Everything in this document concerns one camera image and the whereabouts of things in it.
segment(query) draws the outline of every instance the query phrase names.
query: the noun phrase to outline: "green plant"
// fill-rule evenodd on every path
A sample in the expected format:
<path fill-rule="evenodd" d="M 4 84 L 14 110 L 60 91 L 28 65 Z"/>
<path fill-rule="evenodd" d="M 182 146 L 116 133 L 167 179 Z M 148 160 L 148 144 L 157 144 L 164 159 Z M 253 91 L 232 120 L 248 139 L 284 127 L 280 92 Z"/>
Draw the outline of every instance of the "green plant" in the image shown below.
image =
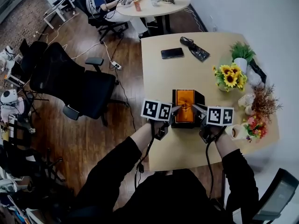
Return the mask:
<path fill-rule="evenodd" d="M 233 60 L 235 60 L 236 58 L 244 58 L 248 63 L 250 63 L 253 56 L 255 55 L 255 52 L 250 48 L 249 45 L 242 45 L 241 42 L 236 42 L 230 47 Z"/>

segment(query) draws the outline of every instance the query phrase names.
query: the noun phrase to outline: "seated person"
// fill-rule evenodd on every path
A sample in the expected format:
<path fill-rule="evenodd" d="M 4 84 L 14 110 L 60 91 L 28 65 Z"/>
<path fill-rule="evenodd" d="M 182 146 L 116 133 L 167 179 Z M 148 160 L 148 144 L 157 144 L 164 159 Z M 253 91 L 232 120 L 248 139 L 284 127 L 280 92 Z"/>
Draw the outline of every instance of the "seated person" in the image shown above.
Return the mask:
<path fill-rule="evenodd" d="M 139 38 L 145 38 L 150 36 L 148 28 L 157 28 L 157 24 L 154 22 L 154 17 L 145 18 L 147 27 L 143 24 L 139 17 L 125 16 L 116 11 L 116 5 L 118 0 L 86 0 L 87 10 L 91 14 L 100 14 L 107 21 L 112 22 L 125 22 L 129 21 L 134 27 L 135 31 L 139 34 Z"/>

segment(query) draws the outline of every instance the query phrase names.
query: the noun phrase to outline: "wooden floor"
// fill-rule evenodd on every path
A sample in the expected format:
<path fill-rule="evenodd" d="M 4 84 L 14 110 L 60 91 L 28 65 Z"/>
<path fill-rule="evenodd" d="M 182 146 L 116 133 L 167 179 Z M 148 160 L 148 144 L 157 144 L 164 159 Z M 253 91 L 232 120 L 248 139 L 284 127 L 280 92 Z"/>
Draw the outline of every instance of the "wooden floor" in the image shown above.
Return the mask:
<path fill-rule="evenodd" d="M 87 16 L 80 10 L 78 12 L 79 15 L 61 27 L 59 36 L 55 39 L 55 42 L 59 42 L 61 45 L 67 44 L 66 52 L 70 57 L 83 53 L 98 43 L 100 37 L 96 28 L 88 24 Z M 171 29 L 175 33 L 199 31 L 199 27 L 190 13 L 177 12 L 171 14 L 170 19 Z M 62 24 L 58 16 L 51 23 L 55 30 L 48 27 L 44 32 L 49 33 L 49 42 L 57 35 L 57 29 Z M 41 41 L 46 41 L 46 36 L 42 36 Z M 109 54 L 112 55 L 119 39 L 113 35 L 108 35 L 104 41 L 108 46 Z M 99 56 L 105 59 L 101 67 L 102 72 L 114 74 L 114 71 L 108 68 L 109 59 L 104 45 L 99 44 L 93 47 L 75 61 L 88 70 L 94 70 L 92 66 L 84 64 L 85 59 L 90 56 Z M 144 98 L 141 42 L 138 39 L 138 34 L 131 26 L 125 32 L 125 37 L 112 60 L 123 67 L 118 72 L 119 79 L 132 106 L 136 128 L 140 128 L 145 122 L 140 117 Z M 77 194 L 84 185 L 89 171 L 96 163 L 134 132 L 129 109 L 122 105 L 109 104 L 107 113 L 109 126 L 104 127 L 100 119 L 80 117 L 78 121 L 71 120 L 62 113 L 64 104 L 61 100 L 49 95 L 44 95 L 44 98 L 48 98 L 50 101 L 36 101 L 35 104 L 42 119 L 34 117 L 36 134 L 33 145 L 44 154 L 46 148 L 50 147 L 52 159 L 63 157 L 64 161 L 58 165 L 58 169 L 66 178 L 68 187 L 73 188 Z M 120 85 L 116 87 L 113 98 L 125 100 Z M 212 166 L 215 177 L 213 196 L 220 197 L 222 164 L 218 163 Z M 148 163 L 145 164 L 145 169 L 141 181 L 152 174 L 148 170 Z M 122 182 L 120 196 L 114 208 L 123 206 L 132 196 L 134 171 L 135 169 L 127 174 Z M 193 168 L 192 171 L 200 179 L 208 193 L 211 180 L 208 167 Z"/>

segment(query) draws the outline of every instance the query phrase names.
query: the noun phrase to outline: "pink flower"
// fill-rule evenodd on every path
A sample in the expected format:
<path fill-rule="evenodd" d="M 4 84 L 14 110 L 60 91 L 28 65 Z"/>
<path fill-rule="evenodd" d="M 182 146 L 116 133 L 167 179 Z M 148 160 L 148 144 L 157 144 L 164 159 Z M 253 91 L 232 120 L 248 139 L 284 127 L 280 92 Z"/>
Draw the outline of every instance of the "pink flower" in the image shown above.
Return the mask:
<path fill-rule="evenodd" d="M 253 117 L 250 117 L 250 118 L 248 119 L 248 123 L 249 123 L 250 125 L 252 125 L 253 122 L 254 122 L 254 118 L 253 118 Z"/>

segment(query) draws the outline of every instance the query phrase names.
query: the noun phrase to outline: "smartphone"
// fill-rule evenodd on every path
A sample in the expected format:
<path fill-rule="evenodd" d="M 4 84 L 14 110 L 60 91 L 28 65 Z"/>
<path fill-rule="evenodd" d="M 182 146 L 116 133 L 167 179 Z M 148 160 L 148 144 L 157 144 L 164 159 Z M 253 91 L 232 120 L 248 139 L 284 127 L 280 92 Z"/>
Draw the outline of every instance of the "smartphone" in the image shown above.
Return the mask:
<path fill-rule="evenodd" d="M 161 50 L 162 59 L 182 57 L 184 56 L 182 48 L 174 48 L 169 50 Z"/>

